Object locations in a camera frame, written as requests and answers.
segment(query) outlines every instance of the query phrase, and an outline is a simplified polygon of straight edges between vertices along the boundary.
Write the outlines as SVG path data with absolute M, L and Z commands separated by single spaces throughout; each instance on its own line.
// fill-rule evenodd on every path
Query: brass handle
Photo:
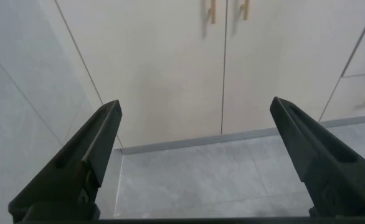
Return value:
M 216 23 L 216 0 L 211 0 L 209 14 L 212 17 L 212 23 Z
M 240 8 L 244 11 L 244 20 L 247 20 L 247 13 L 249 11 L 249 0 L 245 0 L 245 2 L 240 5 Z

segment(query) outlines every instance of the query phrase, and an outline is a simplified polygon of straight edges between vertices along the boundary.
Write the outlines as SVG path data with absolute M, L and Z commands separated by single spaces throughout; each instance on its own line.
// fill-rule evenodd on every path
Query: gray wall tile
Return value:
M 62 142 L 85 97 L 34 0 L 0 0 L 0 64 Z
M 12 223 L 8 203 L 60 147 L 0 67 L 0 223 Z

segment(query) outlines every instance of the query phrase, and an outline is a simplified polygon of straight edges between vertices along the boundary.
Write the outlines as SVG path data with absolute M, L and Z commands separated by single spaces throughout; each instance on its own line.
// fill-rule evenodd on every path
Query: gray tile floor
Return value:
M 365 123 L 329 129 L 365 158 Z M 308 216 L 279 136 L 123 156 L 115 218 Z

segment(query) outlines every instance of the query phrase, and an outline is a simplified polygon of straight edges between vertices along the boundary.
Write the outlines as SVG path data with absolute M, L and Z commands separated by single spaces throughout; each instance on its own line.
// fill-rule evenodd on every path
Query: cabinet handle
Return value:
M 212 23 L 215 24 L 216 23 L 216 0 L 210 1 L 209 14 L 212 17 Z
M 244 11 L 244 20 L 247 20 L 247 13 L 249 11 L 249 0 L 245 0 L 245 2 L 240 5 L 240 8 Z

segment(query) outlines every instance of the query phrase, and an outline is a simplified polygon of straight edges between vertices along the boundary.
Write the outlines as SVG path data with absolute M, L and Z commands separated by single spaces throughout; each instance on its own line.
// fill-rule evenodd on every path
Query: metal baseboard strip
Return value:
M 334 126 L 358 124 L 358 123 L 365 123 L 365 116 L 321 122 L 321 124 L 326 128 Z M 182 141 L 163 142 L 145 146 L 124 147 L 123 149 L 121 149 L 121 151 L 123 154 L 136 154 L 136 153 L 154 152 L 168 149 L 179 149 L 192 146 L 202 146 L 206 144 L 214 144 L 214 143 L 235 141 L 249 138 L 258 138 L 276 134 L 278 134 L 278 130 L 276 128 L 267 128 L 262 130 L 245 131 L 234 134 L 221 134 L 216 136 L 187 139 Z

